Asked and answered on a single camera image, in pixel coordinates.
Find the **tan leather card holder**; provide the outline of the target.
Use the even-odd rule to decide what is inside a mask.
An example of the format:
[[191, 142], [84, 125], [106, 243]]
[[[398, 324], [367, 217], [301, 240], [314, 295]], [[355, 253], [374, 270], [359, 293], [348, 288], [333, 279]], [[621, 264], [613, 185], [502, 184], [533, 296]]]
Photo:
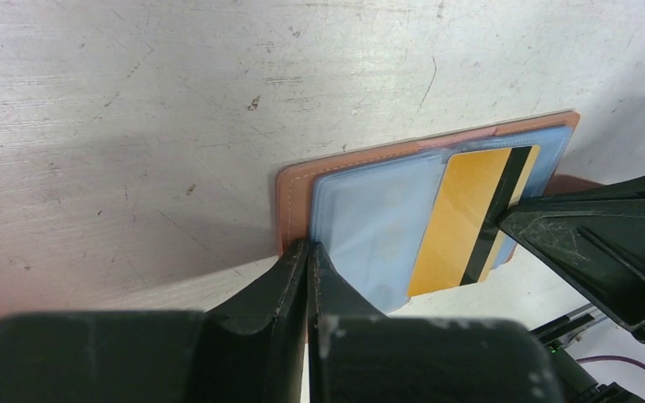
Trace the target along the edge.
[[[579, 120], [568, 110], [289, 165], [275, 178], [278, 248], [285, 252], [298, 239], [321, 243], [336, 270], [375, 308], [399, 309], [413, 297], [407, 290], [449, 159], [538, 145], [519, 201], [577, 189], [581, 179], [556, 169]], [[499, 233], [504, 242], [489, 273], [515, 252], [516, 243]]]

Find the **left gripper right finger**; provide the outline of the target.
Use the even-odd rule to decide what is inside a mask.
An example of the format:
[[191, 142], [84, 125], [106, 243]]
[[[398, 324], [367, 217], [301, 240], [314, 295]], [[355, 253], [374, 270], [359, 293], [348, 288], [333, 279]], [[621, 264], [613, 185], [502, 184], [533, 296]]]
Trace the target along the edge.
[[307, 256], [313, 402], [561, 402], [542, 344], [490, 318], [388, 317], [335, 269]]

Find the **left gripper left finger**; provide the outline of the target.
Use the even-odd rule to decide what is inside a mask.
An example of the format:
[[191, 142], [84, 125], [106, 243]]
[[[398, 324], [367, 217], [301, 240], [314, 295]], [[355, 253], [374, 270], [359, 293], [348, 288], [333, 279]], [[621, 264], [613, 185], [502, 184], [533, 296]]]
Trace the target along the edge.
[[297, 401], [308, 252], [296, 241], [210, 311], [4, 317], [0, 402]]

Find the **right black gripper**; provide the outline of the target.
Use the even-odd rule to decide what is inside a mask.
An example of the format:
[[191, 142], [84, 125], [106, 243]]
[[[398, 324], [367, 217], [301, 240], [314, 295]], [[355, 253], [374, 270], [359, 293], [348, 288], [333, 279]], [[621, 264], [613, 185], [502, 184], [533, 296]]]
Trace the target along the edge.
[[573, 311], [532, 330], [565, 400], [645, 402], [645, 176], [525, 199], [497, 225], [606, 314]]

